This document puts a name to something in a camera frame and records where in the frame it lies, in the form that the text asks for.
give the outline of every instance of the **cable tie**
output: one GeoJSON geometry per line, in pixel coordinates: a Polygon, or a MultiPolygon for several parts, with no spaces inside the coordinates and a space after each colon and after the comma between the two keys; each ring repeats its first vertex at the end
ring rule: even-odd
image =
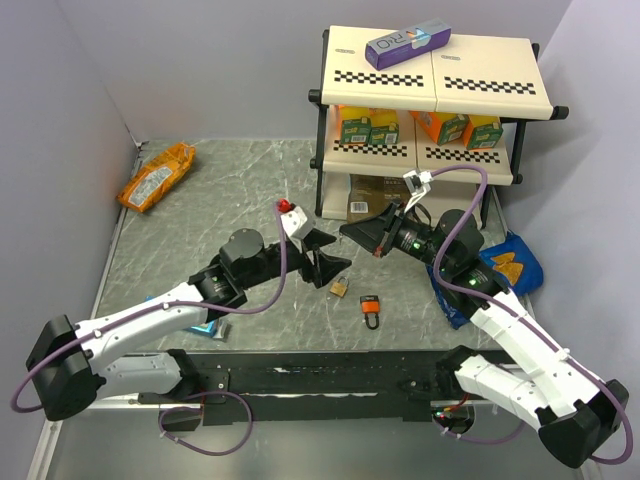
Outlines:
{"type": "Polygon", "coordinates": [[[571,350],[569,350],[568,348],[561,348],[556,352],[556,356],[561,362],[566,362],[569,358],[571,358],[570,353],[571,350]]]}

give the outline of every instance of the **orange padlock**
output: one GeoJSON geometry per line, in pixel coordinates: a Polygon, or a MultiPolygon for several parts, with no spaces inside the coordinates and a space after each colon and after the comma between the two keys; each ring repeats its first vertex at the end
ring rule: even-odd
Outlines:
{"type": "Polygon", "coordinates": [[[380,317],[378,313],[380,313],[380,299],[377,295],[365,295],[360,297],[360,307],[362,308],[362,313],[364,313],[364,323],[367,325],[369,330],[375,330],[380,326],[380,317]],[[371,325],[369,323],[369,314],[373,314],[375,317],[375,323],[371,325]]]}

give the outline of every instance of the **shelf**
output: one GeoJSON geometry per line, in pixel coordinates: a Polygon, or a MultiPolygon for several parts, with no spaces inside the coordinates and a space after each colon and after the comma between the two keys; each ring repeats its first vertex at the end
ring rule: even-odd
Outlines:
{"type": "MultiPolygon", "coordinates": [[[[346,220],[347,204],[351,183],[346,173],[325,173],[324,202],[322,218],[330,220],[346,220]]],[[[469,208],[471,199],[476,193],[476,186],[470,183],[438,182],[431,183],[431,191],[420,202],[431,214],[432,224],[440,220],[440,216],[447,210],[469,208]]],[[[473,212],[480,223],[480,209],[473,212]]]]}
{"type": "Polygon", "coordinates": [[[327,112],[324,148],[325,172],[402,177],[416,168],[416,133],[413,117],[398,111],[400,135],[396,145],[340,145],[337,107],[327,112]]]}
{"type": "MultiPolygon", "coordinates": [[[[467,150],[462,139],[437,145],[420,125],[416,125],[416,151],[420,170],[436,170],[466,163],[484,168],[490,185],[511,185],[513,182],[504,135],[495,148],[467,150]]],[[[438,180],[477,184],[480,181],[480,175],[471,170],[457,170],[439,175],[438,180]]]]}
{"type": "Polygon", "coordinates": [[[451,35],[442,48],[378,71],[365,60],[365,46],[391,32],[329,29],[323,104],[551,117],[553,107],[526,38],[451,35]]]}
{"type": "Polygon", "coordinates": [[[436,107],[431,53],[383,71],[365,60],[369,40],[394,30],[331,26],[322,103],[433,111],[436,107]]]}
{"type": "Polygon", "coordinates": [[[432,53],[437,111],[551,117],[553,107],[528,39],[451,35],[432,53]]]}

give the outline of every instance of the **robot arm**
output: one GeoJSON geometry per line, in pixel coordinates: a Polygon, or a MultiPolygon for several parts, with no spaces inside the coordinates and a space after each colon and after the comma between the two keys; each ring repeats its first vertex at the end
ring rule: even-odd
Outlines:
{"type": "MultiPolygon", "coordinates": [[[[350,260],[321,251],[336,238],[313,228],[313,220],[302,208],[287,206],[280,220],[288,237],[284,242],[286,272],[298,270],[305,282],[320,288],[351,265],[350,260]]],[[[47,418],[64,420],[96,399],[114,395],[150,392],[181,399],[194,393],[198,374],[184,351],[130,353],[171,332],[234,313],[246,302],[245,289],[280,276],[281,245],[265,247],[260,233],[241,229],[231,235],[207,267],[163,295],[75,326],[64,315],[47,322],[27,360],[30,371],[52,352],[86,337],[33,377],[47,418]]],[[[257,313],[267,306],[246,313],[257,313]]]]}
{"type": "MultiPolygon", "coordinates": [[[[424,196],[423,182],[430,175],[410,172],[405,180],[413,197],[424,196]]],[[[351,238],[377,257],[393,248],[433,265],[447,236],[464,212],[445,212],[432,228],[411,217],[392,202],[378,216],[340,227],[351,238]]],[[[461,391],[495,402],[538,431],[545,447],[562,463],[579,467],[619,427],[621,418],[615,406],[586,375],[599,378],[571,359],[568,351],[520,305],[502,278],[477,256],[484,240],[473,217],[467,221],[447,248],[440,265],[440,276],[449,284],[480,292],[493,302],[458,289],[442,289],[447,303],[487,332],[524,372],[524,378],[487,362],[466,347],[451,351],[440,364],[439,387],[453,395],[461,391]]],[[[627,390],[617,380],[605,384],[624,407],[627,390]]]]}

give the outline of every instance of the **black checkered pattern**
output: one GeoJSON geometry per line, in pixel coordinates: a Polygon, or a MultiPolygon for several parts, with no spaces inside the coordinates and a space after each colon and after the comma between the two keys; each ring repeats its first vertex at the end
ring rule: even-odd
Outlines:
{"type": "Polygon", "coordinates": [[[411,87],[415,85],[416,87],[424,87],[424,82],[422,75],[398,75],[393,74],[389,75],[387,73],[363,73],[363,72],[343,72],[342,70],[335,71],[336,76],[334,80],[336,82],[347,82],[347,83],[368,83],[370,85],[405,85],[407,87],[411,87]]]}
{"type": "Polygon", "coordinates": [[[408,155],[406,145],[340,145],[340,140],[333,141],[333,150],[385,157],[406,157],[408,155]]]}
{"type": "Polygon", "coordinates": [[[519,95],[524,95],[528,93],[529,95],[535,95],[536,91],[533,89],[533,83],[525,83],[522,84],[520,82],[509,83],[509,82],[495,82],[495,81],[486,81],[486,80],[471,80],[470,78],[467,80],[463,80],[462,78],[451,78],[444,77],[444,86],[447,88],[457,88],[458,90],[480,90],[482,92],[496,92],[496,93],[517,93],[519,95]]]}
{"type": "Polygon", "coordinates": [[[449,150],[448,148],[426,147],[427,158],[455,160],[457,162],[500,163],[498,152],[491,150],[449,150]]]}

